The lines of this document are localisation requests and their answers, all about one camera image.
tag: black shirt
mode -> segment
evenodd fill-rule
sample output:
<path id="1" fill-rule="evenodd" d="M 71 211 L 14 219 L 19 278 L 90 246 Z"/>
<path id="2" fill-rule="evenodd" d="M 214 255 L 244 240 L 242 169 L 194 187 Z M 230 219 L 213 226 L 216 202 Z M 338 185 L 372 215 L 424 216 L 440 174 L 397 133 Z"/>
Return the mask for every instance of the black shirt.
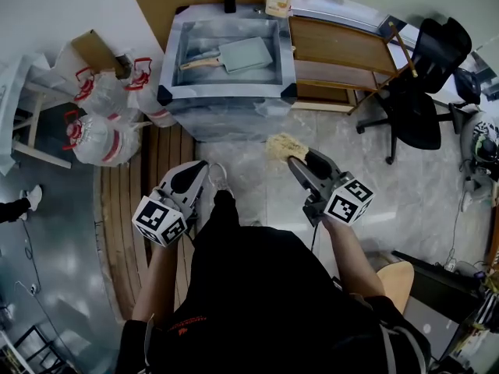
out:
<path id="1" fill-rule="evenodd" d="M 172 321 L 154 329 L 152 372 L 193 368 L 242 371 L 278 368 L 387 372 L 380 324 L 426 338 L 386 297 L 359 301 L 338 290 L 327 271 L 291 232 L 237 228 L 196 243 L 186 300 Z M 145 367 L 146 323 L 126 323 L 116 372 Z M 390 335 L 397 372 L 420 372 L 405 335 Z"/>

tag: wooden floor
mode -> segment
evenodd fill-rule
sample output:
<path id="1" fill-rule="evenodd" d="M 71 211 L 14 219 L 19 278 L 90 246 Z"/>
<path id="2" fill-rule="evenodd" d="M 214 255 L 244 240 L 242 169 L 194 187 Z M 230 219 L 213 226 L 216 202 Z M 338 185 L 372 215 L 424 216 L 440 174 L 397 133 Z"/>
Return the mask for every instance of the wooden floor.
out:
<path id="1" fill-rule="evenodd" d="M 166 129 L 150 126 L 143 130 L 141 151 L 129 164 L 101 170 L 103 244 L 114 288 L 108 293 L 114 291 L 121 319 L 132 315 L 151 254 L 150 243 L 132 225 L 132 215 L 142 196 L 149 195 L 170 168 L 193 159 L 194 140 L 179 124 Z M 179 242 L 176 309 L 187 295 L 193 252 L 184 235 Z"/>

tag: marble floor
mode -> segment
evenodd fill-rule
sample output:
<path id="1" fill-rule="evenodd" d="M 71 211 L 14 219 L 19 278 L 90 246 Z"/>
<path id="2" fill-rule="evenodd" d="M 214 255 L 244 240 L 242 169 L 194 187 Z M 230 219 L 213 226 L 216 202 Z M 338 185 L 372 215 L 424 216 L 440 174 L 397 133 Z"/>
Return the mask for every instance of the marble floor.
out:
<path id="1" fill-rule="evenodd" d="M 393 250 L 429 263 L 445 262 L 452 247 L 458 203 L 462 197 L 461 154 L 450 122 L 441 123 L 442 147 L 417 150 L 398 141 L 397 158 L 389 166 L 387 125 L 357 134 L 357 121 L 383 116 L 373 101 L 353 115 L 291 111 L 282 124 L 307 146 L 331 157 L 376 192 L 364 216 L 354 224 L 366 252 Z M 287 165 L 270 159 L 264 143 L 198 143 L 197 157 L 222 163 L 237 200 L 241 225 L 263 225 L 295 232 L 310 247 L 313 229 L 302 212 L 308 193 Z M 207 182 L 200 200 L 200 224 L 213 206 L 214 190 Z M 487 248 L 491 208 L 487 202 L 460 213 L 455 228 L 455 258 L 471 264 L 483 259 Z M 321 225 L 314 253 L 327 271 L 337 273 L 327 232 Z"/>

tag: spatula handle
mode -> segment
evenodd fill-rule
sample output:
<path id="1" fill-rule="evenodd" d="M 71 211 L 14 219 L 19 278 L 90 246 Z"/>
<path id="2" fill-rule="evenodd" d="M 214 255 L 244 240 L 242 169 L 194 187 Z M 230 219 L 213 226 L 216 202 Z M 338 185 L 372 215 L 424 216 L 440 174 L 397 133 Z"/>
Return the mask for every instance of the spatula handle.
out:
<path id="1" fill-rule="evenodd" d="M 221 66 L 221 65 L 223 64 L 220 62 L 219 57 L 203 58 L 203 59 L 198 59 L 197 61 L 187 62 L 186 64 L 179 66 L 179 69 L 181 71 L 185 71 L 186 69 L 197 68 L 198 66 Z"/>

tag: sponge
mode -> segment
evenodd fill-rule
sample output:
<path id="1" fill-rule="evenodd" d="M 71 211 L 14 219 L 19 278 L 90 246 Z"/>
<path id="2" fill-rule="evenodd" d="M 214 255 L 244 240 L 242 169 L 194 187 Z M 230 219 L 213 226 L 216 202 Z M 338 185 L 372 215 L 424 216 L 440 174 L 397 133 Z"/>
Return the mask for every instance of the sponge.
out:
<path id="1" fill-rule="evenodd" d="M 304 161 L 309 148 L 287 133 L 280 133 L 267 140 L 267 154 L 270 157 L 287 162 L 289 157 L 297 157 Z"/>

